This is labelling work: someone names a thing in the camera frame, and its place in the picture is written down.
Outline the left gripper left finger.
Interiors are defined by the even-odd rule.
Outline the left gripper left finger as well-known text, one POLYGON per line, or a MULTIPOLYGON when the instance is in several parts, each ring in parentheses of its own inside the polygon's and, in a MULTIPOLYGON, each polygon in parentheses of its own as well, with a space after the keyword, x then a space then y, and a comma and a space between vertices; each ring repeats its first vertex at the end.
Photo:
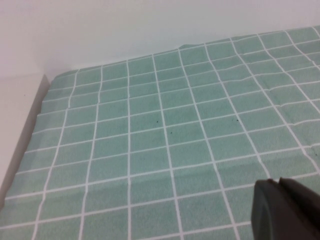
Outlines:
POLYGON ((257 180, 254 185, 251 227, 255 240, 297 240, 300 209, 280 185, 257 180))

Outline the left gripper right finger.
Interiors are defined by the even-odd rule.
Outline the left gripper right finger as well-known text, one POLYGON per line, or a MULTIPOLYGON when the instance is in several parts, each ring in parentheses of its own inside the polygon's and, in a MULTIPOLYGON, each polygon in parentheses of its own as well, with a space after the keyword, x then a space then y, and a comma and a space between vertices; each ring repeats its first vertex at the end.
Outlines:
POLYGON ((280 187, 298 211, 302 225, 315 240, 320 239, 320 195, 291 178, 280 178, 280 187))

